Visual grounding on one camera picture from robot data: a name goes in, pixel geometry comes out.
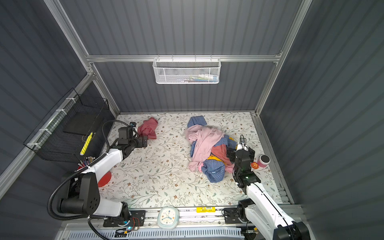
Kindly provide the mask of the dark pink red cloth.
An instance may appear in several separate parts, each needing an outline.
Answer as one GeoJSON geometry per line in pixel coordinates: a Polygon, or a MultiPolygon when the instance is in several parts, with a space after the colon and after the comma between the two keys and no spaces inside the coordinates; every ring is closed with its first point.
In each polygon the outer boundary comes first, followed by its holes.
{"type": "Polygon", "coordinates": [[[158,126],[158,121],[155,118],[150,118],[143,122],[138,128],[139,136],[146,136],[150,140],[156,140],[156,128],[158,126]]]}

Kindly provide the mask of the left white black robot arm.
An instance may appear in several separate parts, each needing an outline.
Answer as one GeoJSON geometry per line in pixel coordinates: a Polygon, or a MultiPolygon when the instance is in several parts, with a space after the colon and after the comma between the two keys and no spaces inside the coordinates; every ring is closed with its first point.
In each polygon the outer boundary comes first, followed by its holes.
{"type": "Polygon", "coordinates": [[[139,136],[137,124],[130,122],[118,129],[118,137],[109,144],[105,153],[87,166],[65,177],[56,191],[57,212],[74,217],[110,217],[127,226],[132,222],[129,207],[123,202],[103,200],[98,183],[134,149],[145,148],[147,137],[139,136]]]}

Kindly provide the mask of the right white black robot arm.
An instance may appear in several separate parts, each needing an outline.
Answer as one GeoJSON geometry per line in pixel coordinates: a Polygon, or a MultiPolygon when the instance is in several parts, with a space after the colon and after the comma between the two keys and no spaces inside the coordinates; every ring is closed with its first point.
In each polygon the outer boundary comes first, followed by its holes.
{"type": "Polygon", "coordinates": [[[247,198],[235,208],[224,208],[226,224],[252,223],[266,240],[309,240],[310,231],[303,222],[297,222],[273,200],[260,178],[251,170],[255,151],[238,145],[229,150],[234,164],[233,178],[247,198]]]}

